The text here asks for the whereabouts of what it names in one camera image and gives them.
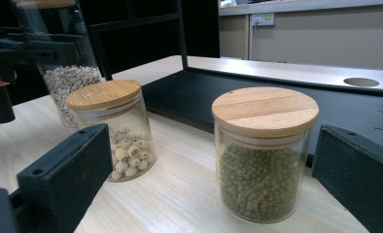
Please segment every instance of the wall socket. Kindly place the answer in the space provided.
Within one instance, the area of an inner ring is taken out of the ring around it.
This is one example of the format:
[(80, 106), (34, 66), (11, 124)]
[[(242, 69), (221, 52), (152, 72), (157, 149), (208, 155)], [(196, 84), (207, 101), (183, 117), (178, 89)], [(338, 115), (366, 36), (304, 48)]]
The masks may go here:
[(272, 26), (274, 25), (274, 13), (263, 13), (252, 15), (253, 26)]

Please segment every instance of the white seed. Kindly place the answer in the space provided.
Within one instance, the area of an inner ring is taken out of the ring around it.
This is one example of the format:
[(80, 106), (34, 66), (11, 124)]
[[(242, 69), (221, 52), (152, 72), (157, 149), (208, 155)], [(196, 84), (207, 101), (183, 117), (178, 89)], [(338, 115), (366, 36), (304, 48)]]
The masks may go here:
[(110, 138), (116, 138), (119, 135), (119, 131), (113, 131), (110, 133)]
[(127, 177), (132, 177), (137, 174), (137, 168), (136, 167), (128, 167), (128, 169), (124, 172), (124, 174)]
[(130, 128), (128, 128), (128, 127), (123, 127), (122, 130), (121, 130), (122, 134), (126, 134), (128, 132), (130, 132)]
[(147, 158), (147, 155), (149, 155), (149, 152), (146, 150), (140, 150), (138, 158), (145, 159)]
[(138, 138), (138, 139), (148, 139), (149, 137), (148, 137), (149, 135), (147, 134), (147, 133), (145, 133), (145, 132), (139, 132), (138, 134), (137, 134), (137, 136), (136, 136), (136, 138)]
[(127, 137), (127, 139), (129, 140), (133, 140), (136, 137), (136, 135), (133, 132), (128, 132), (125, 134), (125, 137)]
[(149, 152), (149, 154), (147, 155), (146, 161), (148, 163), (152, 163), (153, 161), (155, 161), (155, 155), (153, 153)]
[(117, 135), (116, 136), (116, 142), (121, 142), (123, 139), (126, 139), (127, 137), (125, 137), (125, 135), (124, 134), (119, 134), (119, 135)]
[(131, 140), (123, 139), (121, 142), (118, 143), (119, 148), (128, 149), (131, 145)]
[(132, 141), (131, 141), (131, 145), (134, 145), (134, 146), (139, 146), (138, 144), (139, 144), (139, 142), (140, 142), (140, 140), (138, 140), (138, 139), (133, 139)]
[(123, 159), (127, 158), (127, 150), (125, 150), (123, 148), (117, 148), (116, 149), (116, 158), (118, 160), (123, 160)]
[(116, 149), (118, 148), (116, 144), (112, 144), (110, 145), (111, 149), (112, 149), (112, 152), (116, 151)]
[(115, 144), (115, 143), (116, 143), (116, 139), (110, 138), (110, 144)]
[(116, 171), (117, 172), (123, 173), (123, 172), (125, 172), (127, 170), (127, 168), (128, 168), (127, 162), (119, 161), (116, 164)]
[(114, 179), (114, 180), (118, 180), (118, 179), (120, 179), (122, 177), (122, 173), (119, 173), (119, 172), (117, 172), (117, 171), (113, 171), (112, 172), (112, 178)]
[(139, 170), (145, 170), (145, 169), (147, 168), (148, 165), (149, 165), (149, 164), (148, 164), (148, 162), (147, 162), (146, 160), (141, 160), (140, 163), (139, 163), (139, 165), (137, 166), (137, 168), (138, 168)]
[(140, 149), (137, 146), (130, 146), (127, 149), (128, 156), (137, 157), (140, 153)]
[(150, 143), (146, 140), (139, 140), (137, 147), (141, 149), (148, 149), (150, 147)]
[(113, 161), (113, 167), (116, 166), (116, 164), (119, 162), (119, 160), (116, 158), (116, 155), (112, 153), (112, 161)]
[(128, 164), (130, 164), (130, 166), (137, 167), (139, 163), (140, 163), (140, 158), (132, 157), (128, 159)]

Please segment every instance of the glass storage jar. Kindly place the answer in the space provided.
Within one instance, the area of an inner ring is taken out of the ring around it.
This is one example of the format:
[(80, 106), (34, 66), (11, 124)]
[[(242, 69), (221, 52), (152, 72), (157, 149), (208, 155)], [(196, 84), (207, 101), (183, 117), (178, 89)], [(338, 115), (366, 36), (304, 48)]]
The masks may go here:
[(212, 114), (223, 203), (251, 221), (289, 217), (297, 205), (317, 103), (286, 88), (249, 87), (218, 97)]
[(77, 127), (65, 104), (71, 92), (101, 82), (80, 6), (75, 0), (11, 0), (28, 53), (44, 78), (63, 125)]
[(97, 123), (109, 125), (114, 169), (109, 182), (137, 178), (155, 164), (155, 143), (139, 82), (89, 85), (71, 93), (66, 104), (81, 129)]

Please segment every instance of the jar of beans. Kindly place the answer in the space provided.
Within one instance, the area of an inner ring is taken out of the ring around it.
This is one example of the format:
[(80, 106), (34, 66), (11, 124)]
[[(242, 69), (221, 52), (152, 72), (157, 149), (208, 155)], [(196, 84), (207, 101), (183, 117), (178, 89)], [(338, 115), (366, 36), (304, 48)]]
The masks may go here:
[(77, 127), (65, 98), (81, 87), (101, 82), (80, 5), (76, 0), (10, 1), (37, 65), (57, 106), (61, 123)]
[(137, 178), (155, 164), (155, 143), (139, 82), (89, 85), (71, 93), (66, 104), (81, 129), (97, 123), (109, 125), (113, 160), (109, 182)]
[(317, 103), (291, 89), (249, 87), (218, 97), (212, 114), (223, 203), (250, 221), (289, 217), (296, 210)]

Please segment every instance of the light wooden table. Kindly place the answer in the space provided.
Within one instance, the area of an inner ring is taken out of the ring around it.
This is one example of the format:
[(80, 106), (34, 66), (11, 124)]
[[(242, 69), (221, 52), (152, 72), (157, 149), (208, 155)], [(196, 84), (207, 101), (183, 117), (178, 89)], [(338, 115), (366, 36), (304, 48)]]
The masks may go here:
[[(383, 71), (335, 69), (190, 57), (193, 67), (317, 83), (344, 84), (345, 77), (373, 78)], [(181, 70), (179, 56), (118, 73), (142, 84)], [(17, 189), (16, 174), (73, 134), (61, 125), (45, 96), (14, 107), (17, 119), (0, 125), (0, 187)], [(217, 186), (214, 135), (149, 114), (157, 162), (125, 183), (105, 182), (76, 232), (367, 232), (322, 185), (305, 175), (296, 212), (274, 224), (236, 217), (222, 204)]]

